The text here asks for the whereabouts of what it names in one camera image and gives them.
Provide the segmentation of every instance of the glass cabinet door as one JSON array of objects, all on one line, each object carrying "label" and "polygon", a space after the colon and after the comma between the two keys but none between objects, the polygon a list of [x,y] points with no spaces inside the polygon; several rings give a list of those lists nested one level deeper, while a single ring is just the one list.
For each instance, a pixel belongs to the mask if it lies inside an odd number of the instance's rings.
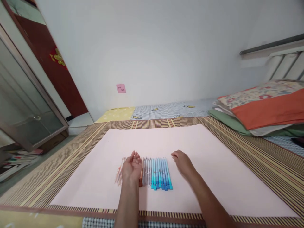
[{"label": "glass cabinet door", "polygon": [[55,105],[51,108],[42,97],[43,88],[38,91],[37,85],[34,85],[30,75],[26,74],[13,55],[13,48],[14,46],[8,46],[5,37],[1,37],[0,128],[5,128],[3,130],[24,145],[26,150],[32,150],[66,129],[67,123]]}]

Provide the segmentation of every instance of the green blanket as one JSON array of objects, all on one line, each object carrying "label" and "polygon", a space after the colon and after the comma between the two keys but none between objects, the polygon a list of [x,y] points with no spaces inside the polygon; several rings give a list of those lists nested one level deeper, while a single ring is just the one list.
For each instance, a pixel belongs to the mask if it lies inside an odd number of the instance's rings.
[{"label": "green blanket", "polygon": [[[232,128],[236,132],[245,136],[253,136],[242,123],[235,117],[230,116],[218,110],[211,109],[208,114],[217,120],[221,121],[228,127]],[[303,137],[304,136],[304,124],[294,124],[281,130],[274,131],[265,136],[289,136],[289,137]]]}]

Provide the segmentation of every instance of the yellow fabric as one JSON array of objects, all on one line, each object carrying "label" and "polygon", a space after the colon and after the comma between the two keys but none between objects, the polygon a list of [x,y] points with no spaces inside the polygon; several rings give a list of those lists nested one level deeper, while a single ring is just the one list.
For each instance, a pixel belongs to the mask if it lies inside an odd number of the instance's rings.
[{"label": "yellow fabric", "polygon": [[28,212],[0,211],[0,225],[8,228],[81,228],[83,217]]},{"label": "yellow fabric", "polygon": [[110,122],[113,120],[130,120],[135,107],[110,109],[103,114],[95,123]]}]

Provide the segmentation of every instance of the forearm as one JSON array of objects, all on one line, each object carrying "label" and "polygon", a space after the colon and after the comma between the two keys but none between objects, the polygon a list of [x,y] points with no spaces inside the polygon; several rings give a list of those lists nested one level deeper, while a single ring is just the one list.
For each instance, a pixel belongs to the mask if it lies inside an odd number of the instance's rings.
[{"label": "forearm", "polygon": [[138,227],[138,211],[138,182],[123,181],[114,228]]},{"label": "forearm", "polygon": [[203,218],[208,228],[236,227],[234,221],[209,189],[203,178],[196,171],[187,178],[202,210]]}]

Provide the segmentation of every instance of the pink sticky note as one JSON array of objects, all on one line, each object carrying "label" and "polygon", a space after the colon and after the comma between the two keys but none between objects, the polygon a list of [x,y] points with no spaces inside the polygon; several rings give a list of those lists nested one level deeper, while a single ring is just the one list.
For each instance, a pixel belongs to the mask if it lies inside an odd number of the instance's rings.
[{"label": "pink sticky note", "polygon": [[118,84],[118,85],[116,85],[116,87],[117,87],[118,93],[126,93],[127,92],[126,87],[124,86],[124,84]]}]

